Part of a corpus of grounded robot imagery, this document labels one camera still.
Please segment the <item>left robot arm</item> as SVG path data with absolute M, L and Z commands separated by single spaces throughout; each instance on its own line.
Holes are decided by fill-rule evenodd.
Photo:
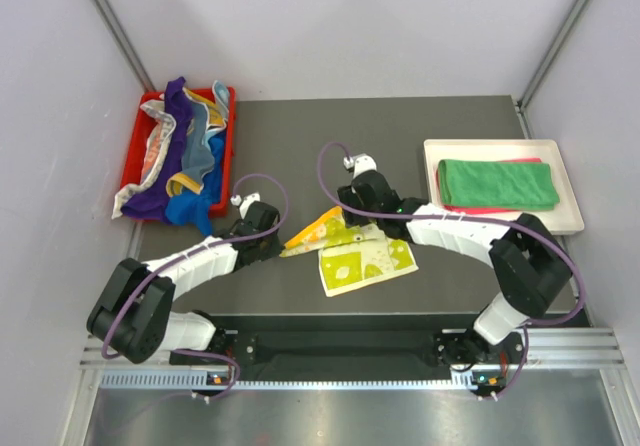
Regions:
M 118 263 L 89 313 L 88 333 L 134 364 L 158 351 L 176 350 L 194 351 L 209 363 L 220 360 L 227 340 L 216 332 L 214 320 L 203 312 L 175 313 L 172 307 L 212 279 L 280 254 L 278 209 L 252 194 L 241 201 L 239 212 L 221 237 L 209 236 L 159 260 Z

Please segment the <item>yellow patterned towel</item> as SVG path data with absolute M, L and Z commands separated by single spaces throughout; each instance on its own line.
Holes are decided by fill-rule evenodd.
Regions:
M 375 224 L 347 227 L 335 206 L 287 241 L 283 258 L 315 253 L 328 297 L 353 292 L 418 270 L 409 244 L 387 237 Z

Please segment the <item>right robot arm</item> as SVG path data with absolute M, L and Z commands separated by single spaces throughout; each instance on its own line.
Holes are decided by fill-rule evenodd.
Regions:
M 469 354 L 487 362 L 503 340 L 529 320 L 542 318 L 573 276 L 566 253 L 534 215 L 496 224 L 452 214 L 420 198 L 401 198 L 385 177 L 369 170 L 337 189 L 348 226 L 373 222 L 386 236 L 442 248 L 490 266 L 499 293 L 475 319 Z

